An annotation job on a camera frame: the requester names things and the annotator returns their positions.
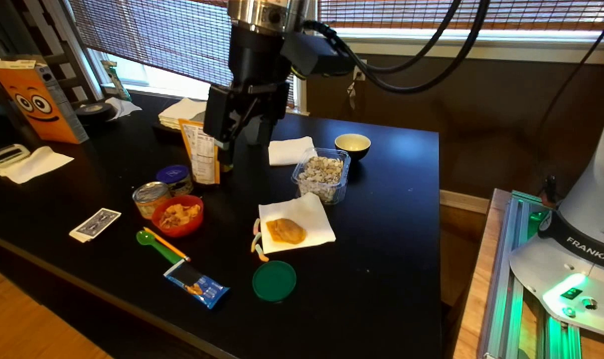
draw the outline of wall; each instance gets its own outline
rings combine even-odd
[[[365,56],[395,64],[391,56]],[[449,60],[427,60],[393,84],[423,84]],[[490,197],[492,187],[538,193],[546,175],[566,193],[588,163],[604,126],[604,66],[584,66],[546,114],[570,64],[467,60],[443,84],[395,96],[371,82],[315,78],[307,84],[311,116],[405,126],[441,134],[441,187]]]

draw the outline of food item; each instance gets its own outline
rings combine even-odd
[[[333,183],[339,181],[341,169],[343,169],[341,157],[315,155],[307,161],[305,171],[301,171],[299,179]]]
[[[219,146],[203,132],[203,120],[180,120],[180,128],[193,179],[201,185],[219,185]]]
[[[174,203],[168,205],[166,211],[162,213],[160,225],[162,227],[180,227],[195,219],[201,211],[201,205],[184,205],[184,203]]]
[[[315,193],[323,203],[333,203],[335,193],[341,185],[343,159],[341,157],[323,157],[315,155],[305,163],[305,169],[299,173],[297,183],[301,195]]]
[[[229,287],[217,283],[215,279],[199,273],[189,261],[182,259],[170,267],[164,277],[174,285],[182,287],[186,293],[193,295],[207,309],[213,309],[219,299],[229,291]]]
[[[287,217],[271,219],[265,221],[273,241],[283,241],[283,243],[301,243],[305,239],[305,229]]]

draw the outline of window blind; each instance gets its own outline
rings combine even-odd
[[[453,0],[319,0],[333,28],[437,28]],[[463,0],[451,28],[469,28],[479,0]],[[487,30],[602,30],[604,0],[492,0]]]
[[[108,54],[229,84],[227,0],[66,0],[80,42]],[[453,0],[315,0],[333,28],[437,28]],[[479,0],[463,0],[451,28],[469,28]],[[604,0],[492,0],[487,30],[600,30]]]
[[[211,84],[229,84],[219,0],[68,0],[84,46]]]

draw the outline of label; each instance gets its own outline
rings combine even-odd
[[[193,179],[201,185],[221,183],[219,148],[211,136],[203,132],[201,122],[180,120],[182,140],[191,161]]]

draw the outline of black cable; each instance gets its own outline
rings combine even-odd
[[[461,0],[455,0],[449,6],[443,22],[437,26],[437,32],[427,40],[427,44],[419,50],[419,54],[415,54],[407,62],[391,66],[391,68],[377,68],[373,64],[363,62],[365,66],[361,70],[363,72],[377,72],[377,74],[395,74],[395,72],[403,72],[403,70],[411,68],[413,64],[421,62],[439,44],[443,32],[449,28],[449,24],[453,22],[459,8],[461,8]],[[321,26],[321,22],[305,22],[303,26],[307,26],[311,30],[317,30]]]
[[[538,136],[540,136],[542,128],[546,126],[548,116],[552,114],[552,110],[556,108],[558,100],[566,92],[568,84],[576,78],[576,74],[582,70],[582,66],[594,54],[594,50],[600,46],[602,40],[604,40],[604,30],[600,32],[600,36],[596,38],[596,42],[590,46],[590,50],[582,56],[582,60],[578,62],[578,66],[572,70],[572,74],[562,82],[562,86],[554,94],[552,102],[548,104],[548,108],[544,110],[544,114],[540,118],[540,124],[538,124],[536,134],[534,134],[534,144],[538,142]]]
[[[441,84],[447,76],[451,76],[459,64],[465,62],[467,54],[471,52],[471,48],[475,46],[477,38],[479,38],[479,32],[485,24],[485,18],[487,18],[487,10],[489,10],[489,4],[490,0],[481,0],[479,4],[479,10],[477,10],[477,16],[475,16],[475,22],[473,22],[473,28],[463,44],[463,48],[459,50],[457,58],[437,76],[433,78],[431,82],[427,84],[421,84],[421,86],[411,86],[411,88],[397,88],[393,84],[387,84],[383,82],[381,78],[377,78],[377,74],[373,72],[365,72],[365,62],[337,36],[335,30],[331,30],[327,24],[321,24],[319,28],[315,28],[317,32],[321,32],[331,46],[335,46],[337,50],[345,52],[359,68],[361,72],[375,84],[379,86],[381,90],[385,92],[391,92],[391,94],[419,94],[419,92],[425,92],[437,84]]]

